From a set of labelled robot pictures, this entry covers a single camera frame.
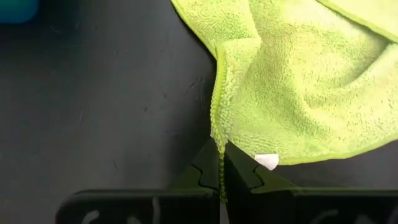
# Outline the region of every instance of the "lime green towel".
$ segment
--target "lime green towel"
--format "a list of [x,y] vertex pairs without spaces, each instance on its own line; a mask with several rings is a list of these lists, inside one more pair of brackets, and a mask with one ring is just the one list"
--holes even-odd
[[172,0],[217,59],[211,134],[279,164],[398,138],[397,0]]

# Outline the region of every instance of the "textured fabric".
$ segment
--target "textured fabric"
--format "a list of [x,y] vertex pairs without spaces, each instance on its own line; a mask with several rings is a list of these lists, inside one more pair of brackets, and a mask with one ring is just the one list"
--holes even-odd
[[342,159],[398,138],[398,1],[172,0],[217,60],[221,153]]

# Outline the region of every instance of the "green fabric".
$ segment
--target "green fabric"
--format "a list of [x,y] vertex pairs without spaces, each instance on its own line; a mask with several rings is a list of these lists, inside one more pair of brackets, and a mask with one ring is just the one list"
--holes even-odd
[[211,135],[279,164],[398,138],[397,0],[172,0],[217,60]]

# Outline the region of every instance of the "towel label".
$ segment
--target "towel label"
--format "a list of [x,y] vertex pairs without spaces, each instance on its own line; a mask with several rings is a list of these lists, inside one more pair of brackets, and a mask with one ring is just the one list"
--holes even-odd
[[254,160],[266,167],[269,170],[273,170],[279,164],[278,154],[261,154],[255,155]]

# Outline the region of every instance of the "towel fold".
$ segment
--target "towel fold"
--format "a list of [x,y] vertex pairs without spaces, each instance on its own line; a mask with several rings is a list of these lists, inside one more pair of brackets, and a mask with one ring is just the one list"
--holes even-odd
[[211,135],[279,164],[398,138],[398,1],[172,0],[217,60]]

